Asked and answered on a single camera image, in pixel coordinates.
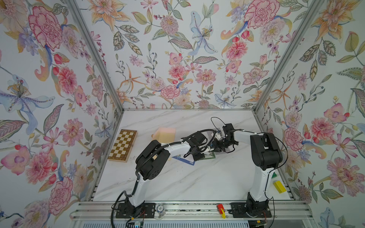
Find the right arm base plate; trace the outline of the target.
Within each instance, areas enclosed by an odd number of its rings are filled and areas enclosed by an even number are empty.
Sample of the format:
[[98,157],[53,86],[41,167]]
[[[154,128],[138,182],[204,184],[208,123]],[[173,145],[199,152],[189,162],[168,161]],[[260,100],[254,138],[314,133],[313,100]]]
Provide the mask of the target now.
[[246,202],[232,202],[230,203],[231,209],[229,213],[235,218],[272,218],[271,209],[268,205],[263,208],[255,209],[251,205],[247,205]]

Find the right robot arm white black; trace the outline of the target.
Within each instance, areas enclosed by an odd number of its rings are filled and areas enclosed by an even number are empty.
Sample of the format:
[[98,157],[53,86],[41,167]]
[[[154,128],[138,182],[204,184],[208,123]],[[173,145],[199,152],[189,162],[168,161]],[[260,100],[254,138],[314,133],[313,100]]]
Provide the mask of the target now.
[[252,161],[256,166],[253,186],[248,192],[246,200],[246,208],[251,212],[268,210],[270,180],[283,160],[277,139],[270,133],[234,129],[232,124],[227,124],[223,126],[222,136],[214,136],[211,148],[215,152],[228,153],[229,147],[234,147],[239,143],[251,146]]

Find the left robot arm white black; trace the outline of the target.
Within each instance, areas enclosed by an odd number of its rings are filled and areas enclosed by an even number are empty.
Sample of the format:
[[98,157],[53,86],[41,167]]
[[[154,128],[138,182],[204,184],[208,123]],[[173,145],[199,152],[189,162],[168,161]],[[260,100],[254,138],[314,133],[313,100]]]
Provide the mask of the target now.
[[204,150],[209,148],[209,140],[198,131],[181,140],[160,143],[153,140],[136,160],[136,183],[131,194],[126,195],[125,203],[137,208],[145,201],[149,181],[156,178],[171,157],[192,157],[194,161],[204,158]]

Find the blue floral letter paper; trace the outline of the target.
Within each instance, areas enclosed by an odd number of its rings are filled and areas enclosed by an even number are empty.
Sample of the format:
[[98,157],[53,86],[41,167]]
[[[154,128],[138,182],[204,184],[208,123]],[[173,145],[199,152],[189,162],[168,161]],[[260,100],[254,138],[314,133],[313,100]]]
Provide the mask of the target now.
[[180,161],[180,162],[183,162],[183,163],[186,163],[186,164],[189,164],[191,166],[194,166],[195,165],[195,161],[194,160],[191,160],[191,159],[186,159],[186,158],[183,158],[182,156],[180,155],[177,155],[177,156],[173,156],[174,159]]

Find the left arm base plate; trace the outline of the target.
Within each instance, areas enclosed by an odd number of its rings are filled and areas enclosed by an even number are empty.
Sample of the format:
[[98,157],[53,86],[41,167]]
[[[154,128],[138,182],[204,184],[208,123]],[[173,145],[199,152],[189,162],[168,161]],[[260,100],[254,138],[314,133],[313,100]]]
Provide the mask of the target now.
[[116,219],[145,218],[155,217],[156,204],[142,203],[140,206],[133,206],[131,203],[119,203],[116,209]]

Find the green floral letter paper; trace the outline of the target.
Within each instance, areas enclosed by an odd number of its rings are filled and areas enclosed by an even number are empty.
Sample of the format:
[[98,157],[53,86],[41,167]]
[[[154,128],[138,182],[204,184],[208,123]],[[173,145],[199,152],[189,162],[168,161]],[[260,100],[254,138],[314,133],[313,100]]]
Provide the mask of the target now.
[[213,152],[213,151],[202,153],[202,155],[203,155],[203,157],[201,158],[201,160],[209,160],[209,159],[216,158],[215,152]]

